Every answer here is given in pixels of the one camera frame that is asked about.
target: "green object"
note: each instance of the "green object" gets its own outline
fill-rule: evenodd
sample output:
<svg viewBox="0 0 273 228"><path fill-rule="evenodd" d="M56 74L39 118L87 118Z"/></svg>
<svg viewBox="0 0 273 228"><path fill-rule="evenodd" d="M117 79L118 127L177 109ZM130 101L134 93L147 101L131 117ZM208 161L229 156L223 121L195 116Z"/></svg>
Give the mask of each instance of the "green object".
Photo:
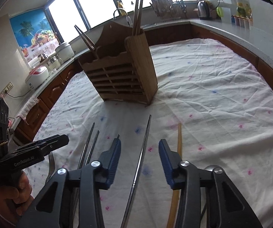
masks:
<svg viewBox="0 0 273 228"><path fill-rule="evenodd" d="M237 3L237 11L238 11L238 14L239 16L241 17L246 17L246 12L245 12L245 8L243 7L243 4L242 3Z"/></svg>
<svg viewBox="0 0 273 228"><path fill-rule="evenodd" d="M224 17L222 7L217 7L217 14L218 14L218 16L220 16L220 17Z"/></svg>

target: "rice cooker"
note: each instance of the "rice cooker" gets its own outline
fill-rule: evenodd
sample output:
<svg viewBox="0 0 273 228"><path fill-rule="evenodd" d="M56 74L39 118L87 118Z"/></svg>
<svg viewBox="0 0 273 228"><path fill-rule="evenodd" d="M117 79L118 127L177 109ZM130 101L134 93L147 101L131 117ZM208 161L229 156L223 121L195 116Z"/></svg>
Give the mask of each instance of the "rice cooker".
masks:
<svg viewBox="0 0 273 228"><path fill-rule="evenodd" d="M62 43L55 49L56 54L58 57L63 61L67 61L70 58L74 57L74 51L71 48L69 43Z"/></svg>
<svg viewBox="0 0 273 228"><path fill-rule="evenodd" d="M31 90L39 87L49 77L49 71L45 66L39 66L33 69L25 80L25 83Z"/></svg>

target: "fork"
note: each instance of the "fork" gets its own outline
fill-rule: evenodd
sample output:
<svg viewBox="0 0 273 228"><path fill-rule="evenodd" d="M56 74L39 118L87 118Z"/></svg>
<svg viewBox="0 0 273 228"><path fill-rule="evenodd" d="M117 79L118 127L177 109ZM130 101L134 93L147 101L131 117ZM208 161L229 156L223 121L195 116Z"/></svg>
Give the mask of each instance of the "fork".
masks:
<svg viewBox="0 0 273 228"><path fill-rule="evenodd" d="M55 171L55 160L54 160L53 153L50 152L49 153L49 173L48 173L48 176L46 179L46 183L49 181L49 179L53 175L54 171Z"/></svg>

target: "human hand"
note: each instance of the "human hand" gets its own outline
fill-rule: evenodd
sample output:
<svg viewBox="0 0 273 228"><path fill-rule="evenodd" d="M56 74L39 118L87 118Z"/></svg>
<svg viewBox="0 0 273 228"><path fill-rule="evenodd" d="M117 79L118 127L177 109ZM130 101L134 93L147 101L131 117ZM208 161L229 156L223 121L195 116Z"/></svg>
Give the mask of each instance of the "human hand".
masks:
<svg viewBox="0 0 273 228"><path fill-rule="evenodd" d="M11 186L0 185L0 215L13 224L18 222L17 216L11 212L6 200L13 200L16 204L22 203L21 206L16 208L16 213L19 216L23 215L34 200L34 198L31 196L32 187L29 184L29 179L24 172L20 176L18 186L19 189Z"/></svg>

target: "wooden chopstick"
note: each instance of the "wooden chopstick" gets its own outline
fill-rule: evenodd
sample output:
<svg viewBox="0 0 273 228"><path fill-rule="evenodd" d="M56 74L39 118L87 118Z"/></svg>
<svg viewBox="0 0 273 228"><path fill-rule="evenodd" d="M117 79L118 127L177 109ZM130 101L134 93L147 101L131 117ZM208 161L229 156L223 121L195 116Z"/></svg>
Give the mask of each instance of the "wooden chopstick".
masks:
<svg viewBox="0 0 273 228"><path fill-rule="evenodd" d="M138 0L135 1L132 36L134 36L136 32L137 16L138 16Z"/></svg>
<svg viewBox="0 0 273 228"><path fill-rule="evenodd" d="M181 123L178 124L177 152L182 157L182 124ZM174 190L172 192L171 206L170 206L170 212L169 212L166 228L173 228L175 217L176 217L177 205L179 203L179 195L180 195L179 190Z"/></svg>
<svg viewBox="0 0 273 228"><path fill-rule="evenodd" d="M86 39L86 40L89 42L89 44L90 44L94 49L97 48L96 45L93 43L93 41L92 41L92 40L91 40L91 39L90 39L82 30L80 30L79 27L78 27L77 25L75 25L74 27L75 27L75 29L78 31L78 33L80 34L80 36L81 36L82 38Z"/></svg>
<svg viewBox="0 0 273 228"><path fill-rule="evenodd" d="M139 32L141 30L142 10L143 10L143 0L140 0L139 9L138 9L138 16L137 16L136 31L135 31L136 35L139 35Z"/></svg>
<svg viewBox="0 0 273 228"><path fill-rule="evenodd" d="M98 59L98 56L97 56L96 51L95 51L96 50L96 46L92 42L92 40L89 39L89 37L82 30L80 30L77 25L75 25L74 28L76 29L76 31L78 32L78 34L81 36L82 40L85 42L85 44L87 45L87 47L89 48L89 50Z"/></svg>

